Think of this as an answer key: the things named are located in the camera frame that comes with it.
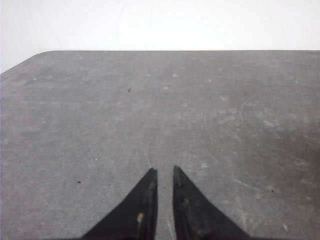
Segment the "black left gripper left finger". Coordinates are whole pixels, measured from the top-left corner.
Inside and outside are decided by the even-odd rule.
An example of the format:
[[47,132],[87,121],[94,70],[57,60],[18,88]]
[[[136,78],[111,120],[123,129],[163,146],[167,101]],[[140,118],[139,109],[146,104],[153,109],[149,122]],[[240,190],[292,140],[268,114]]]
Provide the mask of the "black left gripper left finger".
[[158,172],[150,168],[123,201],[82,240],[154,240],[158,217]]

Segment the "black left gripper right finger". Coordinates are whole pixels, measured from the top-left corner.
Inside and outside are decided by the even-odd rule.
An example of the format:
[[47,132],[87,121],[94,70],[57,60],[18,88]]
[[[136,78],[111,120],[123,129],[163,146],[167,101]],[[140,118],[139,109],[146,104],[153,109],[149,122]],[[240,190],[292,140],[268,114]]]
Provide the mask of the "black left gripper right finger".
[[172,209],[178,240],[250,239],[202,194],[178,166],[173,168]]

